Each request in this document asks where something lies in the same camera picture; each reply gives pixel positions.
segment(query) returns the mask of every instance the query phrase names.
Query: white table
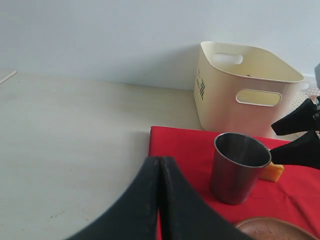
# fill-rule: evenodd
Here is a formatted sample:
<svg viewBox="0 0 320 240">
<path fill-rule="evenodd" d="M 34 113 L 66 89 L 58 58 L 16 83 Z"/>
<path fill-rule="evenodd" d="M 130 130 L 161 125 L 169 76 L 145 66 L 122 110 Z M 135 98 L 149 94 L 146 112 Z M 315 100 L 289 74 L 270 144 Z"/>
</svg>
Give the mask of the white table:
<svg viewBox="0 0 320 240">
<path fill-rule="evenodd" d="M 0 113 L 3 240 L 74 234 L 135 177 L 150 126 L 201 129 L 189 91 L 19 73 Z"/>
</svg>

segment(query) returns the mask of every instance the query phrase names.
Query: cup rim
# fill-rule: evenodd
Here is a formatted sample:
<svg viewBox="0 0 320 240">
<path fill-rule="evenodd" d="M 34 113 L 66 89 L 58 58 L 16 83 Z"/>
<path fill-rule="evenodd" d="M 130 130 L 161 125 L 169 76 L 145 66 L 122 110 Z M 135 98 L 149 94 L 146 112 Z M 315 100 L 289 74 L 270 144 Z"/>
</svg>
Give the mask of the cup rim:
<svg viewBox="0 0 320 240">
<path fill-rule="evenodd" d="M 227 134 L 236 134 L 236 135 L 241 135 L 241 136 L 244 136 L 246 138 L 250 138 L 252 140 L 254 140 L 255 142 L 257 142 L 258 144 L 262 145 L 262 147 L 268 152 L 268 155 L 269 155 L 269 160 L 266 164 L 264 165 L 260 165 L 260 166 L 248 166 L 248 165 L 243 165 L 243 164 L 240 164 L 236 161 L 233 161 L 231 160 L 230 158 L 226 157 L 218 148 L 217 148 L 217 144 L 216 144 L 216 141 L 219 137 L 223 136 L 223 135 L 227 135 Z M 218 151 L 220 155 L 222 155 L 225 159 L 229 160 L 230 162 L 234 163 L 234 164 L 237 164 L 239 166 L 242 166 L 242 167 L 245 167 L 245 168 L 252 168 L 252 169 L 259 169 L 259 168 L 264 168 L 265 166 L 268 166 L 270 163 L 271 163 L 271 160 L 272 160 L 272 156 L 271 156 L 271 152 L 269 150 L 269 148 L 266 147 L 266 145 L 264 145 L 261 141 L 259 141 L 258 139 L 255 139 L 254 137 L 252 136 L 249 136 L 249 135 L 246 135 L 246 134 L 243 134 L 243 133 L 239 133 L 239 132 L 232 132 L 232 131 L 228 131 L 228 132 L 224 132 L 224 133 L 220 133 L 218 136 L 215 137 L 214 141 L 214 148 L 215 148 L 215 151 Z"/>
</svg>

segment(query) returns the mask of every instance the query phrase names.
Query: yellow sponge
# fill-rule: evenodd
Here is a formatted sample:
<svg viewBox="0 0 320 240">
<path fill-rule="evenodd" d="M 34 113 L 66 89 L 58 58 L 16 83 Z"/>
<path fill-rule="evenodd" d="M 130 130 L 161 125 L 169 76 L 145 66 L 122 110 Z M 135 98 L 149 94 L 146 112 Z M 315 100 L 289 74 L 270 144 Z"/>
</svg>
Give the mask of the yellow sponge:
<svg viewBox="0 0 320 240">
<path fill-rule="evenodd" d="M 260 176 L 260 179 L 277 182 L 281 174 L 285 170 L 283 165 L 273 164 L 272 162 L 266 166 Z"/>
</svg>

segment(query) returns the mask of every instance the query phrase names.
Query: handle hole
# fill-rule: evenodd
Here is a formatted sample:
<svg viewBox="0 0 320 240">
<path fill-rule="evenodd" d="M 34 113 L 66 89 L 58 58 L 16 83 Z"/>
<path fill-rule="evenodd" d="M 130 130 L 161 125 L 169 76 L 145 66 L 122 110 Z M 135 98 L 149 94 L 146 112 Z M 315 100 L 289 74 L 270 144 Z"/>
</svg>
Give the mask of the handle hole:
<svg viewBox="0 0 320 240">
<path fill-rule="evenodd" d="M 243 89 L 236 94 L 235 99 L 240 104 L 274 107 L 280 103 L 282 96 L 277 92 Z"/>
<path fill-rule="evenodd" d="M 215 55 L 213 55 L 213 60 L 221 64 L 239 65 L 243 62 L 244 58 L 239 54 L 217 52 Z"/>
</svg>

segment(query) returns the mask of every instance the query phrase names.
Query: white plastic basket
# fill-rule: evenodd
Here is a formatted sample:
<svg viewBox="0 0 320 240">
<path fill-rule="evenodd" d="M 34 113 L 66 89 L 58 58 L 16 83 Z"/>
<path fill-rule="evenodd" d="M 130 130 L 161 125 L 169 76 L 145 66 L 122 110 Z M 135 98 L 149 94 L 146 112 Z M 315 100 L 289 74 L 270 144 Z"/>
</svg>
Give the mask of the white plastic basket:
<svg viewBox="0 0 320 240">
<path fill-rule="evenodd" d="M 271 124 L 291 107 L 303 76 L 271 52 L 201 43 L 194 99 L 206 131 L 272 137 Z"/>
</svg>

